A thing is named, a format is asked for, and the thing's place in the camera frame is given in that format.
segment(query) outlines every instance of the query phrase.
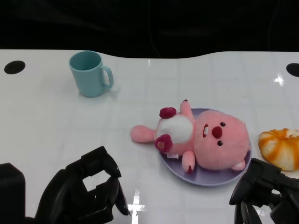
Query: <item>teal mug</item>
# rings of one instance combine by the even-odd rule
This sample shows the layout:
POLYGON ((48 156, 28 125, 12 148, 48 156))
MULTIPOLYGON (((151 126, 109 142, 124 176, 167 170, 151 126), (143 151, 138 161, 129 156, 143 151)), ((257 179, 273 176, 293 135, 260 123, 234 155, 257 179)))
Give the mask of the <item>teal mug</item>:
POLYGON ((69 66, 81 94, 96 97, 113 86, 110 68, 103 65, 102 57, 94 51, 83 51, 70 58, 69 66), (104 70, 108 73, 110 84, 105 83, 104 70))

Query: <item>bread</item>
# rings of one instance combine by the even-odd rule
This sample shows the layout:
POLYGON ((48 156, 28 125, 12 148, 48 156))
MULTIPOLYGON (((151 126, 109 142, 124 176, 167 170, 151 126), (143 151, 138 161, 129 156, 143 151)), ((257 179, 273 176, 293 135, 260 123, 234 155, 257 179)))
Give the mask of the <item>bread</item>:
POLYGON ((263 157, 283 170, 299 169, 299 131, 284 128, 259 135, 258 146, 263 157))

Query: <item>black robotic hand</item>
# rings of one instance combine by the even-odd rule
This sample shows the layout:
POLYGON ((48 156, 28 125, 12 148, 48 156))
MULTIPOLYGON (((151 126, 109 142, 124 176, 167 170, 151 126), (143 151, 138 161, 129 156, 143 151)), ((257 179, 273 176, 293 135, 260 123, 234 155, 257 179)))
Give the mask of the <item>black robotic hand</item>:
POLYGON ((25 217, 23 174, 10 163, 0 165, 0 174, 3 224, 103 224, 113 220, 114 205, 123 215, 129 215, 118 180, 121 173, 104 147, 87 153, 53 177, 42 195, 35 218, 25 217), (87 191, 83 179, 103 170, 111 177, 96 189, 87 191))
POLYGON ((229 204, 236 205, 235 224, 262 224, 253 205, 269 206, 275 224, 299 224, 299 179, 287 177, 280 168, 254 158, 229 204), (273 194, 274 189, 280 194, 273 194))

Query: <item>plush toy nose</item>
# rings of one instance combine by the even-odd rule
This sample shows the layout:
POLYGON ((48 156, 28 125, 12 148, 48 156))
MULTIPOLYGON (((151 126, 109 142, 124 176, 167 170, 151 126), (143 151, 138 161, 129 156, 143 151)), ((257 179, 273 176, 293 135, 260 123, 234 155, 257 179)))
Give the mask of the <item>plush toy nose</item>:
POLYGON ((222 136, 222 128, 217 126, 215 128, 212 129, 212 135, 218 139, 222 136))

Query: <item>stuffed animal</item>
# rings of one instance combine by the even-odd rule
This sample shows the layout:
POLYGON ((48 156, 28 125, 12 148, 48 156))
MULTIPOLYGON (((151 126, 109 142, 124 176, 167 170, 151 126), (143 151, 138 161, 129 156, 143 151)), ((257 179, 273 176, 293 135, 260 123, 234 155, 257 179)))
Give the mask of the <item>stuffed animal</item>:
POLYGON ((180 113, 175 108, 160 110, 157 128, 135 126, 131 139, 135 142, 154 141, 165 154, 183 156, 185 172, 194 170, 195 162, 206 169, 222 170, 245 168, 244 157, 250 150, 245 124, 231 115, 207 110, 194 118, 190 105, 184 100, 180 113))

